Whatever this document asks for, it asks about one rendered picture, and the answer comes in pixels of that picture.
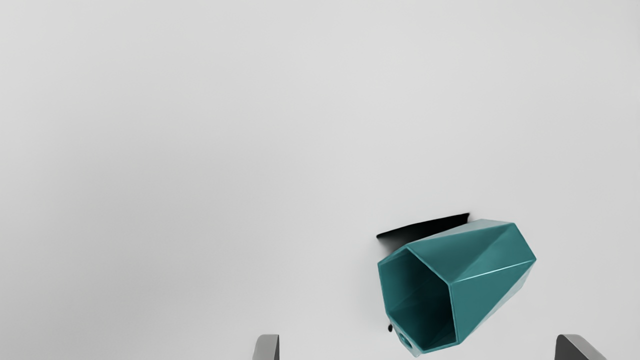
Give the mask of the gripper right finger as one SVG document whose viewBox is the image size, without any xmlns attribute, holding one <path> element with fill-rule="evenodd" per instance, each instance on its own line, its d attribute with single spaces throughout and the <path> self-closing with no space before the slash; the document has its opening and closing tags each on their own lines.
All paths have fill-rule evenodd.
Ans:
<svg viewBox="0 0 640 360">
<path fill-rule="evenodd" d="M 589 341 L 576 333 L 560 334 L 555 343 L 555 360 L 607 360 Z"/>
</svg>

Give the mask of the teal faceted mug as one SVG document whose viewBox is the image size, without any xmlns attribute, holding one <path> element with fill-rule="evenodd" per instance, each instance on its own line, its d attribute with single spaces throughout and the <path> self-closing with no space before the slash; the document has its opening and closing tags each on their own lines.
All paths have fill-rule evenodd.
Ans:
<svg viewBox="0 0 640 360">
<path fill-rule="evenodd" d="M 468 213 L 382 232 L 377 264 L 391 328 L 414 357 L 460 345 L 524 285 L 537 261 L 515 223 Z"/>
</svg>

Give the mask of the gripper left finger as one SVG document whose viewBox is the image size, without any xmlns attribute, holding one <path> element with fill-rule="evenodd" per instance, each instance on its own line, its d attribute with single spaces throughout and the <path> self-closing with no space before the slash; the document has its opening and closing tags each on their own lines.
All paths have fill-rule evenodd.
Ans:
<svg viewBox="0 0 640 360">
<path fill-rule="evenodd" d="M 259 335 L 254 345 L 252 360 L 281 360 L 280 336 L 276 333 Z"/>
</svg>

